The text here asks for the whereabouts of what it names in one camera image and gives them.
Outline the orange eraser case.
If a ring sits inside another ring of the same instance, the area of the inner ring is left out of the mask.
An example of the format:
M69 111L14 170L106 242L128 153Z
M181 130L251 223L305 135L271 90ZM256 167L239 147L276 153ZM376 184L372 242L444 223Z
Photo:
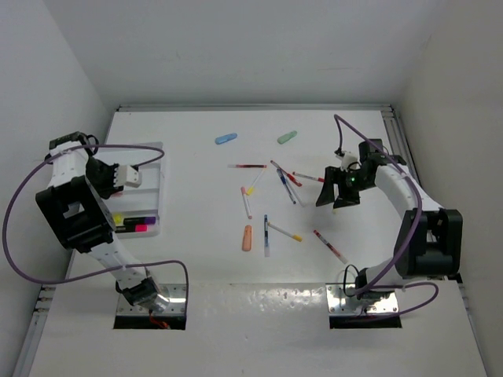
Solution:
M241 250L248 252L252 249L252 241L253 241L253 229L251 225L246 225L244 227L244 235L241 244Z

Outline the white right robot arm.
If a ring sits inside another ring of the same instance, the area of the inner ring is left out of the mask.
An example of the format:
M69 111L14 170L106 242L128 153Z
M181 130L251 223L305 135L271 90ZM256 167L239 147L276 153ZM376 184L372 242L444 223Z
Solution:
M379 189L402 219L391 258L358 272L351 295L391 291L425 277L454 276L461 264L463 217L433 200L410 175L406 161L389 155L380 139L363 141L354 161L325 168L317 206L354 207L361 192Z

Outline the green eraser case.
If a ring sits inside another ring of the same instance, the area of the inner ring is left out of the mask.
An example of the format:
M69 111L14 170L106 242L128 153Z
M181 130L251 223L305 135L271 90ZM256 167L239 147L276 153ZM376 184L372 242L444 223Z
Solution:
M297 134L298 134L298 132L296 130L293 130L293 131L290 131L286 134L283 134L277 139L277 143L279 145L283 145L284 143L286 143L286 142L290 141L291 139L293 139L294 137L296 137Z

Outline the pink black highlighter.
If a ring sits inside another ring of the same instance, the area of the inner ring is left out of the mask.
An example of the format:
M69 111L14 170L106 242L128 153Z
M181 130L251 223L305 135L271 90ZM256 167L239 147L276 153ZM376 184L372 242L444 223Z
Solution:
M147 232L149 227L144 224L140 225L119 225L116 227L116 233L136 233L136 232Z

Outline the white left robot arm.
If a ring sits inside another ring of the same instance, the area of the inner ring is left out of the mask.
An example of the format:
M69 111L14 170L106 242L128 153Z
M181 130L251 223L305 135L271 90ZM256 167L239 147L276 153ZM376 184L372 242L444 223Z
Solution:
M109 269L116 291L131 306L152 313L165 310L167 297L149 269L141 267L123 246L105 205L112 194L141 185L138 168L96 159L89 136L81 132L53 139L49 150L52 177L35 201L61 245L87 254Z

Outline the purple black highlighter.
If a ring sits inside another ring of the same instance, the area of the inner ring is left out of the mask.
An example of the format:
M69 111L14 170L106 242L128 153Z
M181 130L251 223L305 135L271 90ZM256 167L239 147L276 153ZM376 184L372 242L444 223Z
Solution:
M124 218L123 225L155 225L156 217L155 216L144 216L144 217L131 217Z

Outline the yellow black highlighter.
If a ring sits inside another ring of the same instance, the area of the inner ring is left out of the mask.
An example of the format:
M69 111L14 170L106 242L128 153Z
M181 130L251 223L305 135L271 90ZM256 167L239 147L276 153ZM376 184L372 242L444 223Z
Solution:
M114 214L112 216L112 219L113 219L115 225L122 225L123 220L124 220L124 216L122 216L121 214Z

